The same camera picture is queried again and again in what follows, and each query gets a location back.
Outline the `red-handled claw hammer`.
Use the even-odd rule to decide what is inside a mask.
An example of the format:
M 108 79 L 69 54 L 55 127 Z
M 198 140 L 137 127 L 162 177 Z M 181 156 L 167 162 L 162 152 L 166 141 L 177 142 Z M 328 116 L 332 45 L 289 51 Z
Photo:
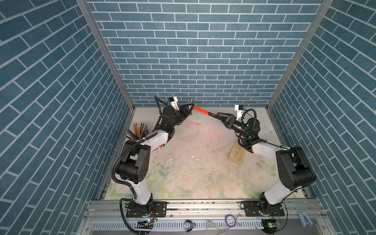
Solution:
M 193 99 L 190 99 L 189 104 L 193 104 L 193 110 L 194 110 L 194 111 L 198 111 L 198 112 L 200 112 L 200 113 L 206 114 L 206 115 L 211 116 L 211 117 L 213 117 L 213 118 L 219 119 L 218 115 L 216 115 L 216 114 L 214 114 L 214 113 L 211 113 L 211 112 L 209 112 L 209 111 L 206 111 L 206 110 L 203 110 L 203 109 L 197 108 L 196 105 L 195 105 L 194 102 L 193 102 Z

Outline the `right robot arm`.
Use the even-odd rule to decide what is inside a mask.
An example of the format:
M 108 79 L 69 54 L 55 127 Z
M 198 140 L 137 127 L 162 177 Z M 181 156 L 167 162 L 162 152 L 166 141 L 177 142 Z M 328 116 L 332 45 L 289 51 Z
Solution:
M 258 201 L 258 210 L 263 215 L 271 214 L 288 196 L 316 180 L 316 173 L 301 147 L 279 146 L 259 137 L 261 127 L 254 109 L 246 110 L 240 118 L 227 113 L 217 113 L 216 118 L 238 135 L 238 144 L 243 149 L 276 159 L 278 180 L 260 194 Z

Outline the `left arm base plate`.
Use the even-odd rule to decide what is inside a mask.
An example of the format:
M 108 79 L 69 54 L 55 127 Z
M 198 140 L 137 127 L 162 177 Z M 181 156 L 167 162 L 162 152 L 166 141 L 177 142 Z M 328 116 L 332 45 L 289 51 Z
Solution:
M 126 209 L 126 217 L 141 218 L 141 217 L 165 217 L 167 210 L 166 201 L 155 201 L 147 205 L 140 205 L 135 202 L 129 202 L 124 206 Z

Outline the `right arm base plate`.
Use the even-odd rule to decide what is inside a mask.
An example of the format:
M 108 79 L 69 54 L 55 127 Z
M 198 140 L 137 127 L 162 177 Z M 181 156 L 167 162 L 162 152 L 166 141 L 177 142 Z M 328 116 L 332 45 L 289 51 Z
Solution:
M 244 210 L 246 217 L 285 216 L 282 204 L 269 205 L 265 201 L 241 201 L 240 209 Z

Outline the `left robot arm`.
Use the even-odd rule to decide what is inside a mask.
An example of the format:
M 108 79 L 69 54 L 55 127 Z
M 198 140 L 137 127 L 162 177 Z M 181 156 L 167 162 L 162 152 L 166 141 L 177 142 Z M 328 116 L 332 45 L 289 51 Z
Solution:
M 160 146 L 169 142 L 175 126 L 181 124 L 192 114 L 194 104 L 183 104 L 179 107 L 168 105 L 159 109 L 159 118 L 151 134 L 138 141 L 126 141 L 122 152 L 111 172 L 112 180 L 127 186 L 133 195 L 131 206 L 141 214 L 151 214 L 153 195 L 145 182 L 149 169 L 150 156 Z

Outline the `wooden block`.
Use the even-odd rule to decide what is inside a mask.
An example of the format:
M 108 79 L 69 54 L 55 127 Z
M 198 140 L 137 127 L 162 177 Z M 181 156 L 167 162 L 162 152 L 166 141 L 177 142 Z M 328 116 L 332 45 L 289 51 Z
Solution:
M 245 154 L 246 150 L 243 147 L 241 147 L 238 142 L 235 142 L 228 157 L 228 160 L 234 164 L 240 165 Z

